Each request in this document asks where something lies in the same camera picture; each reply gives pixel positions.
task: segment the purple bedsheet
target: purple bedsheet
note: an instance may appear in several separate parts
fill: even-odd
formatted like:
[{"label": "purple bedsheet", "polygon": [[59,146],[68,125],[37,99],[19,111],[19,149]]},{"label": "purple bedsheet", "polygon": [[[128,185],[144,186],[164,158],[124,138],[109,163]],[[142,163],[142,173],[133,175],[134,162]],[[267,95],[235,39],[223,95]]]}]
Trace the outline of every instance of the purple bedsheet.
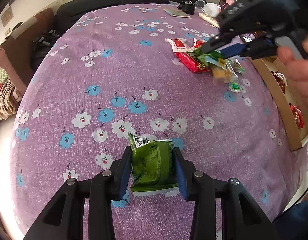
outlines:
[{"label": "purple bedsheet", "polygon": [[[237,94],[214,85],[211,73],[191,73],[165,38],[191,46],[193,38],[208,40],[218,30],[197,15],[171,17],[163,8],[172,6],[89,12],[38,68],[17,113],[10,153],[15,216],[24,234],[67,178],[90,179],[119,159],[128,132],[169,138],[198,170],[238,178],[271,220],[296,192],[308,168],[308,144],[290,152],[253,65],[237,57],[246,69]],[[177,190],[134,197],[128,188],[124,199],[112,202],[116,239],[189,238],[194,203]],[[220,215],[218,203],[217,231]]]}]

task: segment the red snack package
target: red snack package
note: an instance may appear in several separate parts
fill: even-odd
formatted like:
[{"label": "red snack package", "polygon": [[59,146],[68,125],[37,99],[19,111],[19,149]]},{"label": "red snack package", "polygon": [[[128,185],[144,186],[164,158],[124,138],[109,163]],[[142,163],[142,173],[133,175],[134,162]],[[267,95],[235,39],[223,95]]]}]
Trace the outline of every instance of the red snack package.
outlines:
[{"label": "red snack package", "polygon": [[192,52],[193,50],[179,39],[165,39],[172,45],[173,52]]},{"label": "red snack package", "polygon": [[182,62],[191,72],[200,73],[210,71],[192,52],[176,52],[176,57]]}]

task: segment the black cable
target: black cable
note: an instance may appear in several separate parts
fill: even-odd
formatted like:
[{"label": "black cable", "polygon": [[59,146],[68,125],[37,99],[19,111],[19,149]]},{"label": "black cable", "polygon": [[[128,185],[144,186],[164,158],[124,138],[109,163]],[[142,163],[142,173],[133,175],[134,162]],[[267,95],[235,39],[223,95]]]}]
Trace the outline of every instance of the black cable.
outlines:
[{"label": "black cable", "polygon": [[292,208],[293,206],[295,206],[304,196],[305,194],[308,192],[308,187],[307,189],[304,191],[304,193],[298,198],[297,201],[295,201],[286,211],[284,211],[282,214],[278,215],[272,223],[274,223],[280,216],[282,216],[283,214],[285,214],[288,210],[290,210],[290,208]]}]

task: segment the brown box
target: brown box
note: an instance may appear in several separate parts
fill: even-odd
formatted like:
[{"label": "brown box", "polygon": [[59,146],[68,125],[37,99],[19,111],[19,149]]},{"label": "brown box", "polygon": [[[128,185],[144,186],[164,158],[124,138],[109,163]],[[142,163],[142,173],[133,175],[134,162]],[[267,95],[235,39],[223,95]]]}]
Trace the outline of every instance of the brown box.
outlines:
[{"label": "brown box", "polygon": [[[288,79],[284,94],[278,82],[275,80],[271,73],[271,71],[284,72],[284,64],[278,58],[273,63],[266,59],[250,60],[263,78],[277,105],[285,126],[285,131],[289,140],[291,151],[302,148],[308,141],[308,109],[303,104],[300,95],[297,93]],[[289,103],[291,103],[293,106],[299,106],[299,109],[301,110],[304,118],[303,128],[298,128]]]}]

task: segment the green snack package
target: green snack package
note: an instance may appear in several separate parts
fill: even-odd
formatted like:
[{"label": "green snack package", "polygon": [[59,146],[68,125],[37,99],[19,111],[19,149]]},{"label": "green snack package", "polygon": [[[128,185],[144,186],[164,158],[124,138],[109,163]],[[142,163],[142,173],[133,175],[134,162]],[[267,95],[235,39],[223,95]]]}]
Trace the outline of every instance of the green snack package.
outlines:
[{"label": "green snack package", "polygon": [[131,133],[128,136],[132,148],[133,194],[151,195],[149,192],[153,192],[154,195],[177,187],[172,163],[172,141],[148,140]]}]

